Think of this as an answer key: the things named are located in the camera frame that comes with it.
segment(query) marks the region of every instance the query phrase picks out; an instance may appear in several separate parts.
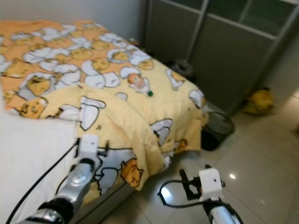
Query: tile floor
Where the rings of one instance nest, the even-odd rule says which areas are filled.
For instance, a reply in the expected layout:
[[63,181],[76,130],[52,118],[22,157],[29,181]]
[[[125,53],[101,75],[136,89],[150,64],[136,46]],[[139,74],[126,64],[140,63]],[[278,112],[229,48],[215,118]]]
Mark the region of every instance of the tile floor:
[[297,89],[294,93],[293,96],[296,98],[299,98],[299,89]]
[[[275,114],[233,117],[235,133],[214,152],[190,152],[154,176],[104,220],[104,224],[208,224],[202,207],[171,209],[157,196],[160,185],[178,179],[184,168],[195,176],[205,164],[216,167],[227,187],[224,197],[245,224],[299,223],[299,98],[292,97]],[[170,202],[186,202],[183,188],[167,188]]]

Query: black cable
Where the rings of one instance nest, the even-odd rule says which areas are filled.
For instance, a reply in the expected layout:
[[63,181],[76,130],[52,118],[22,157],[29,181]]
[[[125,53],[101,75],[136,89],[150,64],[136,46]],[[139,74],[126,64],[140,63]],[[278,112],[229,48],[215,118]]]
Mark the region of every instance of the black cable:
[[40,181],[43,180],[43,178],[74,148],[74,146],[79,144],[80,139],[77,139],[77,141],[72,145],[72,147],[66,151],[65,154],[63,154],[59,160],[57,160],[38,180],[31,186],[31,188],[24,194],[24,196],[20,199],[20,201],[15,206],[14,210],[10,213],[10,216],[8,217],[8,220],[6,221],[6,224],[10,224],[11,220],[13,219],[15,213],[21,206],[21,204],[25,201],[25,199],[28,197],[28,195],[34,190],[34,188],[38,185]]
[[181,180],[170,180],[170,181],[166,181],[164,184],[162,184],[162,186],[160,187],[160,190],[158,192],[158,195],[161,197],[161,200],[163,202],[163,205],[166,205],[170,208],[175,208],[175,209],[182,209],[182,208],[188,208],[188,207],[192,207],[195,205],[203,205],[203,204],[218,204],[218,205],[222,205],[225,208],[228,209],[228,211],[232,214],[234,214],[236,216],[236,218],[238,219],[238,221],[240,222],[240,224],[244,224],[241,217],[239,216],[239,214],[236,212],[235,209],[233,209],[233,207],[230,204],[227,204],[225,202],[222,201],[203,201],[203,202],[196,202],[196,203],[190,203],[190,204],[182,204],[182,205],[173,205],[173,204],[168,204],[166,203],[163,195],[162,195],[162,188],[164,186],[166,186],[169,183],[183,183],[183,181]]

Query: wall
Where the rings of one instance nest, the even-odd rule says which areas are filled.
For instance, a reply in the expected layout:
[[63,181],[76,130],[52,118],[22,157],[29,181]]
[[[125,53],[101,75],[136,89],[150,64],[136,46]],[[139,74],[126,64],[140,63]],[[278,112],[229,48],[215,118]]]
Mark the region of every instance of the wall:
[[118,35],[142,39],[146,0],[0,0],[2,20],[92,19]]
[[299,32],[273,67],[265,86],[272,89],[276,106],[299,88]]

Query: bed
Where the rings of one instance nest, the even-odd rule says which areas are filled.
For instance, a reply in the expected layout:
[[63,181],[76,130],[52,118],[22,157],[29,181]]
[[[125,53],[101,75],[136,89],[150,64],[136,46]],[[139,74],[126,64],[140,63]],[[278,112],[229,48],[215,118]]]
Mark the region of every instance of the bed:
[[86,133],[100,137],[100,165],[76,220],[117,192],[141,190],[175,154],[200,150],[203,93],[102,25],[2,21],[0,45],[1,223],[54,196]]

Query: yellow bag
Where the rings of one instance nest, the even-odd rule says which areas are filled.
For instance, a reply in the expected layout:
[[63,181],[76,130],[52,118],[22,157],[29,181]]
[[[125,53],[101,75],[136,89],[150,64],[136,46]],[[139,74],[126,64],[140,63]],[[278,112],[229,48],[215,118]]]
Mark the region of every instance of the yellow bag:
[[267,114],[273,107],[274,97],[269,88],[258,90],[247,99],[246,105],[241,109],[244,113],[262,115]]

